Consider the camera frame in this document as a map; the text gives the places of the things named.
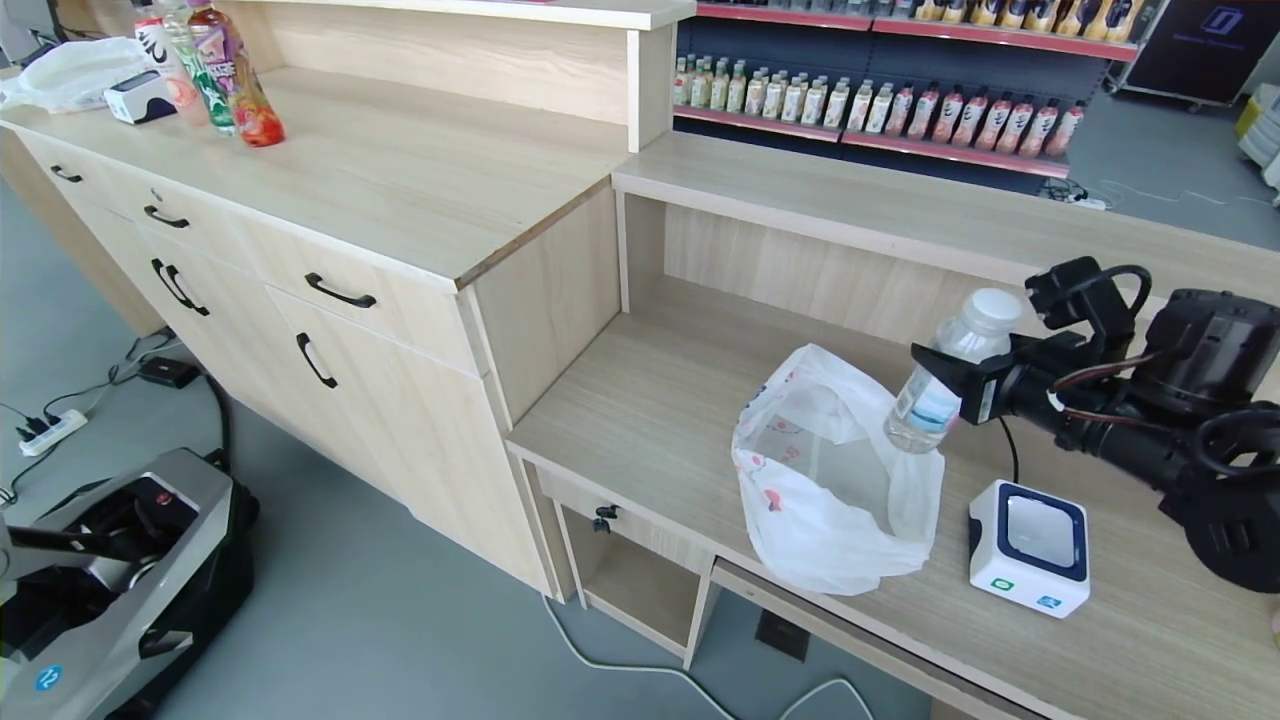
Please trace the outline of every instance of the gray floor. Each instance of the gray floor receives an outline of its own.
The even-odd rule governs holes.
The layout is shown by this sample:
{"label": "gray floor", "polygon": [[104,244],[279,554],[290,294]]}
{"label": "gray floor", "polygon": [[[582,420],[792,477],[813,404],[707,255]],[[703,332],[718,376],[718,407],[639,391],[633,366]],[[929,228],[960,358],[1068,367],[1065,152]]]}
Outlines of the gray floor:
{"label": "gray floor", "polygon": [[[1156,195],[1190,190],[1228,200],[1216,206],[1130,195],[1116,210],[1280,247],[1280,213],[1235,200],[1270,195],[1233,147],[1228,117],[1102,97],[1076,138],[1074,177],[1103,191],[1101,181],[1110,179]],[[0,187],[0,398],[27,411],[99,382],[132,341],[8,186]],[[0,424],[6,486],[27,464],[10,420]],[[673,678],[581,666],[532,591],[251,413],[237,409],[236,420],[237,474],[264,509],[255,530],[259,584],[163,719],[717,716]],[[22,501],[5,518],[22,524],[83,482],[175,446],[207,451],[216,437],[202,383],[183,391],[131,383],[23,480]],[[380,570],[388,559],[396,573]],[[673,665],[599,612],[558,610],[599,660]],[[756,616],[726,593],[694,666],[741,717],[776,717],[836,674],[855,682],[879,720],[927,716],[920,693],[822,642],[813,643],[804,665],[759,646],[751,639]],[[844,691],[831,689],[792,717],[859,719],[860,712]]]}

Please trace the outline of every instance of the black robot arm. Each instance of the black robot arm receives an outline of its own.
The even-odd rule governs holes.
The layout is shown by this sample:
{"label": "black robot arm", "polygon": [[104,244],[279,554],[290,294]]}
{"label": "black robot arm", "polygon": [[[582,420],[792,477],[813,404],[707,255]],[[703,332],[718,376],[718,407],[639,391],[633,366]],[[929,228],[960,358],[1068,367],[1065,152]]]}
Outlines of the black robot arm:
{"label": "black robot arm", "polygon": [[[1120,274],[1142,281],[1132,305],[1112,281]],[[1151,290],[1146,270],[1079,258],[1029,278],[1027,290],[1046,327],[1087,322],[1091,337],[1014,334],[1009,354],[979,364],[920,345],[911,357],[961,398],[965,421],[1016,415],[1062,450],[1146,482],[1210,570],[1280,592],[1280,406],[1253,401],[1280,351],[1280,309],[1179,290],[1152,319],[1146,350],[1126,356]]]}

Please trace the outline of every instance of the white bottle cap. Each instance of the white bottle cap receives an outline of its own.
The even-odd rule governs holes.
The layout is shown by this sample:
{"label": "white bottle cap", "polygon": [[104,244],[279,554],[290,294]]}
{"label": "white bottle cap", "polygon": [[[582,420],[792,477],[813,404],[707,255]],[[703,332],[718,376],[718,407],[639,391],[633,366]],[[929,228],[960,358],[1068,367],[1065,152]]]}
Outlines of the white bottle cap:
{"label": "white bottle cap", "polygon": [[984,332],[1007,333],[1023,316],[1023,301],[1002,290],[984,287],[969,296],[960,316]]}

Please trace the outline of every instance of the gray robot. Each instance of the gray robot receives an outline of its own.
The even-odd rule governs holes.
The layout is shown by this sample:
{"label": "gray robot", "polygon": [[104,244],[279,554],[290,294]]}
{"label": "gray robot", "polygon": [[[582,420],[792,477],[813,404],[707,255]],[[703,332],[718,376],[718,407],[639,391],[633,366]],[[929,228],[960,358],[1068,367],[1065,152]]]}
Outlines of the gray robot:
{"label": "gray robot", "polygon": [[0,516],[4,720],[151,717],[253,588],[248,489],[189,450]]}

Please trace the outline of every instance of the white plastic bag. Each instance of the white plastic bag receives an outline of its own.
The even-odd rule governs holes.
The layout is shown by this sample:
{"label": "white plastic bag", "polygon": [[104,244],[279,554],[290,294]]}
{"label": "white plastic bag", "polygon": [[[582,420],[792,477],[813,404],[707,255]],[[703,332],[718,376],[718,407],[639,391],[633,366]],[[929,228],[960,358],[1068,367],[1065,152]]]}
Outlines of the white plastic bag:
{"label": "white plastic bag", "polygon": [[945,461],[890,445],[892,404],[865,373],[806,345],[742,409],[731,455],[746,528],[781,580],[859,594],[928,560]]}
{"label": "white plastic bag", "polygon": [[14,105],[37,105],[50,113],[105,108],[104,90],[150,67],[151,59],[132,37],[65,42],[5,81],[0,110]]}

